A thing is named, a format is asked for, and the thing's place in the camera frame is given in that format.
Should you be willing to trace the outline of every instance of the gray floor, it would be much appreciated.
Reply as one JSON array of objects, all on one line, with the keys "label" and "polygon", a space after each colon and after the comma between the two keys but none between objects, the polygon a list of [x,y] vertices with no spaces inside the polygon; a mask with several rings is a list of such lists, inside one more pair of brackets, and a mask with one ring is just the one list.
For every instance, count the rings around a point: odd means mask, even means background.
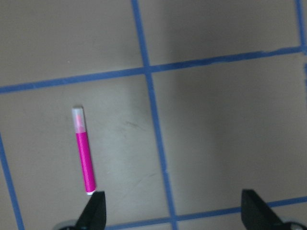
[{"label": "gray floor", "polygon": [[[139,7],[151,65],[300,46],[294,0],[139,0]],[[3,0],[0,23],[0,88],[143,66],[128,0]],[[307,196],[305,63],[298,52],[153,73],[177,215],[238,207],[242,188],[266,201]],[[77,104],[97,187],[106,192],[107,225],[169,217],[140,74],[0,95],[25,229],[75,220],[89,199],[71,118]],[[3,170],[0,184],[0,229],[17,230]],[[307,203],[275,210],[307,222]],[[244,229],[238,213],[178,228]]]}]

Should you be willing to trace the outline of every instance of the marker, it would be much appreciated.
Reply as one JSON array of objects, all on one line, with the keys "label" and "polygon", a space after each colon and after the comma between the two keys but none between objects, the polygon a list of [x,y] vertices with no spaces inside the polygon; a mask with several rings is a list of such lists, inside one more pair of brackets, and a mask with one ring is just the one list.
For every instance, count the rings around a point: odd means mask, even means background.
[{"label": "marker", "polygon": [[85,191],[88,195],[92,195],[96,191],[96,182],[85,127],[83,108],[74,107],[72,109],[72,118],[75,126]]}]

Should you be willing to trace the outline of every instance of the pink marker body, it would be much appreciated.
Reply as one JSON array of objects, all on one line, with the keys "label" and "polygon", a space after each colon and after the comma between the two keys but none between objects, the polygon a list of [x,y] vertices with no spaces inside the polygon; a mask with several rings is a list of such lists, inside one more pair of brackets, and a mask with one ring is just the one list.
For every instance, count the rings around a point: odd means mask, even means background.
[{"label": "pink marker body", "polygon": [[93,171],[90,146],[88,143],[88,137],[85,127],[83,108],[73,108],[72,118],[75,126],[75,133],[78,143],[85,191],[88,195],[92,195],[96,190],[96,182]]}]

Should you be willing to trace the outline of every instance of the blue grid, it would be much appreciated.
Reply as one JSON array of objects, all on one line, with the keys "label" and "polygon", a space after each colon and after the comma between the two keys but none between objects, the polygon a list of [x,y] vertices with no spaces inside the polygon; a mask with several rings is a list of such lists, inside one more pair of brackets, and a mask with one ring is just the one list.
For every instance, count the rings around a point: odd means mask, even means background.
[{"label": "blue grid", "polygon": [[[134,19],[135,19],[135,24],[136,24],[137,34],[138,34],[138,39],[139,39],[139,45],[140,45],[140,50],[141,50],[141,55],[142,55],[143,67],[102,72],[102,73],[94,73],[94,74],[86,74],[86,75],[81,75],[81,76],[73,76],[73,77],[59,78],[59,79],[53,79],[53,80],[43,80],[43,81],[37,81],[37,82],[31,82],[31,83],[2,86],[0,87],[0,94],[13,93],[13,92],[25,91],[25,90],[34,90],[34,89],[39,89],[39,88],[44,88],[44,87],[53,87],[53,86],[60,86],[60,85],[66,85],[66,84],[81,83],[81,82],[86,82],[86,81],[97,81],[97,80],[103,80],[103,79],[129,77],[133,75],[144,74],[146,77],[146,82],[147,82],[148,95],[149,95],[149,100],[150,100],[151,113],[152,113],[152,119],[153,119],[154,131],[155,131],[155,138],[156,138],[156,143],[157,143],[157,148],[158,148],[158,153],[159,153],[159,158],[160,158],[161,170],[162,170],[162,175],[163,175],[163,181],[164,181],[164,187],[165,187],[165,193],[167,197],[167,204],[168,204],[168,210],[169,210],[170,217],[107,226],[106,230],[128,229],[128,228],[150,226],[150,225],[163,224],[163,223],[170,223],[172,226],[172,229],[177,230],[178,221],[221,216],[221,215],[227,215],[227,214],[232,214],[232,213],[239,213],[240,207],[233,207],[233,208],[219,209],[219,210],[187,214],[187,215],[176,215],[173,195],[171,191],[171,184],[170,184],[169,176],[167,173],[166,156],[164,152],[162,133],[160,129],[160,122],[159,122],[159,116],[158,116],[158,111],[157,111],[157,104],[156,104],[156,98],[155,98],[155,90],[154,90],[154,84],[153,84],[153,79],[152,79],[152,73],[167,71],[167,70],[174,70],[174,69],[192,68],[196,66],[206,66],[206,65],[215,64],[215,63],[233,62],[233,61],[240,61],[240,60],[247,60],[247,59],[279,56],[279,55],[288,55],[288,54],[294,54],[294,53],[307,54],[302,1],[301,0],[294,0],[294,1],[295,1],[295,6],[296,6],[300,46],[282,48],[282,49],[278,49],[278,50],[271,51],[271,52],[262,52],[262,51],[250,52],[250,53],[244,53],[244,54],[204,58],[204,59],[197,59],[197,60],[190,60],[190,61],[151,66],[149,62],[149,58],[148,58],[148,52],[147,52],[147,47],[146,47],[145,35],[143,32],[143,27],[142,27],[142,19],[141,19],[141,13],[140,13],[139,5],[138,5],[138,0],[131,0],[131,5],[133,9]],[[24,230],[23,219],[22,219],[22,215],[19,209],[15,189],[13,186],[10,169],[9,169],[9,166],[6,160],[6,155],[5,155],[1,135],[0,135],[0,160],[1,160],[2,168],[3,168],[5,180],[7,183],[7,187],[9,190],[9,194],[11,197],[12,207],[14,210],[18,230]],[[307,196],[273,201],[273,202],[269,202],[268,204],[270,205],[270,207],[279,207],[279,206],[293,205],[293,204],[299,204],[299,203],[304,203],[304,202],[307,202]]]}]

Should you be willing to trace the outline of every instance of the black object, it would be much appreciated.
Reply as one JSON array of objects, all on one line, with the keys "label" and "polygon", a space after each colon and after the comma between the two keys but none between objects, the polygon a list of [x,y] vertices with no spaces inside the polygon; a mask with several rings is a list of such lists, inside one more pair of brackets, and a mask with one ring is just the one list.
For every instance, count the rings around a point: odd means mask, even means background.
[{"label": "black object", "polygon": [[307,230],[299,223],[283,223],[254,190],[243,190],[241,219],[247,230]]},{"label": "black object", "polygon": [[60,230],[104,230],[106,227],[105,192],[94,192],[75,226]]}]

